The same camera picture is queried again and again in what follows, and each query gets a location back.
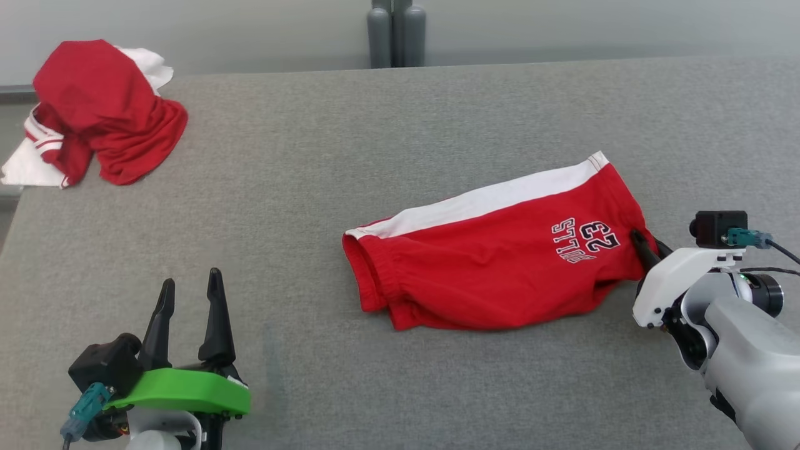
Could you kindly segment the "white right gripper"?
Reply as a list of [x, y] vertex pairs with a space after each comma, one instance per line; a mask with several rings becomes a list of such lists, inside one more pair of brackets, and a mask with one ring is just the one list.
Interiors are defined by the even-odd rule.
[[648, 271], [632, 305], [632, 316], [642, 328], [660, 327], [663, 311], [678, 297], [711, 269], [734, 267], [735, 259], [748, 251], [684, 247], [673, 252], [665, 242], [649, 240], [637, 229], [632, 229], [630, 236], [643, 271]]

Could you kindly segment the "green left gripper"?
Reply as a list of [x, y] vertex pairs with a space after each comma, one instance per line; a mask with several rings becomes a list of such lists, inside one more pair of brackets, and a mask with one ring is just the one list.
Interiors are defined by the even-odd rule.
[[166, 279], [147, 327], [138, 361], [146, 371], [126, 398], [108, 402], [103, 416], [129, 438], [125, 450], [223, 450], [229, 421], [251, 412], [251, 391], [242, 382], [236, 359], [222, 271], [209, 270], [206, 333], [200, 367], [171, 368], [169, 325], [175, 307], [175, 282]]

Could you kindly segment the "red shorts white stripe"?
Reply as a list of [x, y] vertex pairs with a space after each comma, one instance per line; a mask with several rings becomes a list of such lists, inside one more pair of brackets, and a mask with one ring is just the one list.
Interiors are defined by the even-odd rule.
[[346, 231], [362, 310], [397, 331], [502, 330], [586, 314], [657, 251], [603, 153]]

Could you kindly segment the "red shirt white sleeves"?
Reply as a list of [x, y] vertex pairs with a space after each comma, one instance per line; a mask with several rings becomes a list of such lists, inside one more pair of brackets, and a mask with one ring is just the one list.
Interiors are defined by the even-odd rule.
[[159, 93], [173, 76], [149, 49], [102, 39], [60, 43], [32, 80], [38, 100], [22, 142], [0, 166], [0, 183], [65, 189], [82, 182], [94, 160], [106, 182], [138, 182], [168, 158], [188, 125], [185, 107]]

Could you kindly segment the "grey fabric sofa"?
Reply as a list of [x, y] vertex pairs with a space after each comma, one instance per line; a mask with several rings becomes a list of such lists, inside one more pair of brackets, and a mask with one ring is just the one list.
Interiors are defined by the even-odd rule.
[[176, 282], [191, 364], [220, 268], [252, 412], [225, 450], [749, 450], [635, 287], [500, 333], [366, 314], [343, 232], [602, 151], [652, 233], [740, 209], [800, 255], [800, 57], [692, 57], [182, 77], [169, 159], [23, 192], [0, 254], [0, 450], [60, 450], [90, 344], [142, 336]]

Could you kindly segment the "grey metal frame rail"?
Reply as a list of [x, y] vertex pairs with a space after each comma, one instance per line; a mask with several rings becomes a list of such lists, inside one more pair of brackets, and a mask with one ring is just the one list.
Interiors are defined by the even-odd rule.
[[0, 104], [34, 104], [38, 101], [32, 85], [0, 85]]

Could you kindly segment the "grey upright post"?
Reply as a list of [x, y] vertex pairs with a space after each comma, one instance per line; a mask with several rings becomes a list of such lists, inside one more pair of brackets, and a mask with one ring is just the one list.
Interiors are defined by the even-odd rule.
[[414, 0], [392, 0], [392, 67], [425, 66], [428, 15]]
[[393, 0], [371, 0], [366, 16], [369, 67], [391, 68], [392, 64]]

